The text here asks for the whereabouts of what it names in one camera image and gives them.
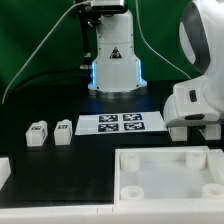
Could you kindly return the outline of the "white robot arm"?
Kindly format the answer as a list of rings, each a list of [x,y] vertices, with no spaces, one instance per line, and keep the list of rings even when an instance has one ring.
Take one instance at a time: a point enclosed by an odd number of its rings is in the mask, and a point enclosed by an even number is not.
[[[98,55],[92,63],[89,89],[103,95],[130,93],[146,85],[133,49],[132,14],[110,10],[120,0],[94,0],[91,8],[107,17],[97,27]],[[200,126],[224,121],[224,0],[191,0],[179,24],[181,48],[201,73],[180,82],[165,103],[169,127]]]

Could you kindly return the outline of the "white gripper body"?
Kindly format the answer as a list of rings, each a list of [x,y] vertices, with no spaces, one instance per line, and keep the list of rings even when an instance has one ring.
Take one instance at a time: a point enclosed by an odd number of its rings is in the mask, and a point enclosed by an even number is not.
[[[218,124],[221,113],[208,104],[203,95],[203,77],[177,83],[165,103],[164,122],[167,127]]]

